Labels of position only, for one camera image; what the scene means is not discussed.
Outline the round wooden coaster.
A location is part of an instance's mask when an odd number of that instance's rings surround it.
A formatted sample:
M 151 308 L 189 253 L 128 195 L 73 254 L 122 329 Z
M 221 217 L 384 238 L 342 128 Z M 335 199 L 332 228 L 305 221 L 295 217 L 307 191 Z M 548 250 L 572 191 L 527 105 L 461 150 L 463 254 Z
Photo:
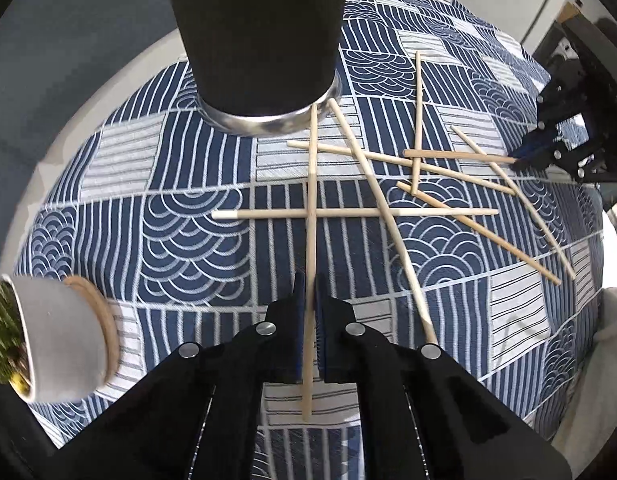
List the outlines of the round wooden coaster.
M 74 292 L 77 292 L 87 302 L 102 330 L 107 351 L 106 375 L 104 375 L 101 383 L 101 387 L 103 387 L 111 382 L 111 379 L 118 370 L 118 362 L 120 362 L 121 356 L 120 338 L 118 338 L 118 329 L 116 328 L 113 311 L 99 289 L 92 282 L 86 280 L 86 278 L 78 275 L 69 275 L 63 280 L 63 283 L 74 290 Z

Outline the blue white patterned tablecloth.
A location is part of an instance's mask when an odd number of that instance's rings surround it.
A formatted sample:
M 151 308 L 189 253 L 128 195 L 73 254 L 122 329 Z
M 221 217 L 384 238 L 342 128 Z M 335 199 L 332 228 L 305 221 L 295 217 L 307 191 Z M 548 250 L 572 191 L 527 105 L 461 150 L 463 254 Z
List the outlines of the blue white patterned tablecloth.
M 568 479 L 601 205 L 557 88 L 456 0 L 171 0 L 12 284 L 43 479 Z

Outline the small cactus white pot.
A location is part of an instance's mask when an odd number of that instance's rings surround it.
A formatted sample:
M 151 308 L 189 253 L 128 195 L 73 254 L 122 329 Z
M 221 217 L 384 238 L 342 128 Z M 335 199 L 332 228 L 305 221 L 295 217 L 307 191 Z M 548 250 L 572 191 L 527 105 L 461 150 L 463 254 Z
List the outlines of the small cactus white pot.
M 0 382 L 28 404 L 86 398 L 106 375 L 100 325 L 63 280 L 0 277 Z

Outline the black cylindrical utensil holder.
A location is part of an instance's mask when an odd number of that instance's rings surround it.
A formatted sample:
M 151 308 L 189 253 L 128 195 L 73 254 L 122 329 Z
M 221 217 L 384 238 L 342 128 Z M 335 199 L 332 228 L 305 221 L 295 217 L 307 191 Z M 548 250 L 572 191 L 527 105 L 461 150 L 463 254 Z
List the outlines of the black cylindrical utensil holder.
M 240 136 L 295 133 L 339 96 L 345 0 L 170 1 L 212 127 Z

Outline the dark grey backdrop cloth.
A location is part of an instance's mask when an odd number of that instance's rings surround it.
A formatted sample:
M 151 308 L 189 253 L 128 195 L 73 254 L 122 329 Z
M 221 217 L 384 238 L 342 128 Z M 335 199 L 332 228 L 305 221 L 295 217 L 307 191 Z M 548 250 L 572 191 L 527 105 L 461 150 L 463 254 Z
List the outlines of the dark grey backdrop cloth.
M 170 0 L 12 0 L 0 18 L 0 255 L 62 127 L 176 27 Z

